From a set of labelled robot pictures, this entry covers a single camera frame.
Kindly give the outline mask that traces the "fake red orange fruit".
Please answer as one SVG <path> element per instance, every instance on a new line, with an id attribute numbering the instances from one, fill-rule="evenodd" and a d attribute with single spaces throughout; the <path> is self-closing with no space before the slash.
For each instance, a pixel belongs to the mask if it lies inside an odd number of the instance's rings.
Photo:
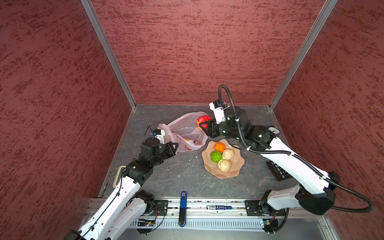
<path id="1" fill-rule="evenodd" d="M 208 115 L 199 117 L 196 120 L 196 125 L 197 125 L 198 129 L 201 131 L 206 130 L 208 128 L 208 125 L 205 124 L 205 122 L 208 122 L 210 120 L 212 120 L 212 118 Z"/>

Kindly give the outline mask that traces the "fake green round fruit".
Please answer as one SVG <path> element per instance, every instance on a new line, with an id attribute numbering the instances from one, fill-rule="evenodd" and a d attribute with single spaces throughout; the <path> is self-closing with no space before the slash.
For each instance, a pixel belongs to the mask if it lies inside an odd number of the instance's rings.
<path id="1" fill-rule="evenodd" d="M 222 153 L 220 151 L 214 151 L 210 154 L 212 162 L 218 163 L 223 159 Z"/>

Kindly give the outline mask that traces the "pink scalloped plastic bowl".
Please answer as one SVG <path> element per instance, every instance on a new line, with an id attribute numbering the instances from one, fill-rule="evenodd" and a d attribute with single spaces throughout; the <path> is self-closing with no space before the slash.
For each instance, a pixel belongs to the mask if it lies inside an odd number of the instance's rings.
<path id="1" fill-rule="evenodd" d="M 245 164 L 240 150 L 226 140 L 210 141 L 202 152 L 205 169 L 219 179 L 236 177 Z"/>

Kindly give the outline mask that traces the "pink fruit-print plastic bag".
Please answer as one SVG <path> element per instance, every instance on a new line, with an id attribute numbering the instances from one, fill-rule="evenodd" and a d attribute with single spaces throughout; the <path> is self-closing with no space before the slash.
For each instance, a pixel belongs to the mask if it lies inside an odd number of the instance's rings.
<path id="1" fill-rule="evenodd" d="M 197 120 L 207 116 L 205 112 L 187 113 L 169 124 L 159 124 L 157 129 L 164 130 L 165 143 L 179 144 L 177 153 L 199 150 L 206 144 L 208 136 L 197 127 Z"/>

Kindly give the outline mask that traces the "fake pale yellow fruit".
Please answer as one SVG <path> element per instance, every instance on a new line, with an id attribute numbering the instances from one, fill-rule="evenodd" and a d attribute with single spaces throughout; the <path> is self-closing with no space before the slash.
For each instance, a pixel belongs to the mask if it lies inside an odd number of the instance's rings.
<path id="1" fill-rule="evenodd" d="M 221 160 L 218 162 L 218 168 L 222 172 L 228 172 L 232 166 L 230 160 Z"/>

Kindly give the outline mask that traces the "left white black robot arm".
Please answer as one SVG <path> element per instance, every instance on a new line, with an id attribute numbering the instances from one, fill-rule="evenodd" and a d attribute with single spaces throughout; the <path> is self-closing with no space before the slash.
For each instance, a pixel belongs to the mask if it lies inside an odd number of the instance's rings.
<path id="1" fill-rule="evenodd" d="M 114 240 L 143 214 L 154 209 L 154 195 L 141 190 L 155 166 L 176 155 L 178 143 L 160 143 L 148 138 L 141 145 L 138 158 L 130 162 L 122 177 L 99 210 L 78 230 L 71 230 L 66 240 Z"/>

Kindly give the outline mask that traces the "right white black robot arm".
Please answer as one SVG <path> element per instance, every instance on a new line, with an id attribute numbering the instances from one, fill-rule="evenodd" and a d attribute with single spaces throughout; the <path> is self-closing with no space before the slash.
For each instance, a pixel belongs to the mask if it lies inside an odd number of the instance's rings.
<path id="1" fill-rule="evenodd" d="M 298 181 L 298 185 L 286 190 L 266 191 L 259 203 L 263 214 L 289 208 L 303 208 L 315 215 L 323 215 L 330 209 L 350 213 L 374 210 L 370 199 L 340 185 L 337 173 L 315 167 L 285 145 L 277 128 L 252 125 L 245 110 L 237 106 L 223 107 L 215 101 L 210 103 L 210 109 L 214 119 L 201 124 L 207 136 L 237 140 L 244 150 L 269 159 Z M 358 197 L 368 206 L 360 209 L 335 206 L 336 188 Z"/>

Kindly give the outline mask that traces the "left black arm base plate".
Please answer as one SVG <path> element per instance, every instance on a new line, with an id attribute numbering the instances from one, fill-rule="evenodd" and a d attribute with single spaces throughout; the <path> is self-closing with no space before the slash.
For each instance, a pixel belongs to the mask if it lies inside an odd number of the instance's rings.
<path id="1" fill-rule="evenodd" d="M 168 211 L 168 205 L 168 200 L 155 200 L 152 209 L 149 212 L 144 213 L 143 216 L 166 216 Z"/>

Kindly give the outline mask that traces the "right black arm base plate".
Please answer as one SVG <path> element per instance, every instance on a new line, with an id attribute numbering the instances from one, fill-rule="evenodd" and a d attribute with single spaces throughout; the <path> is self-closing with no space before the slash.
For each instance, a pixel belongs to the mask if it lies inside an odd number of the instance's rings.
<path id="1" fill-rule="evenodd" d="M 286 210 L 274 210 L 273 208 L 263 207 L 260 205 L 260 200 L 245 200 L 245 210 L 249 217 L 283 217 L 286 215 Z"/>

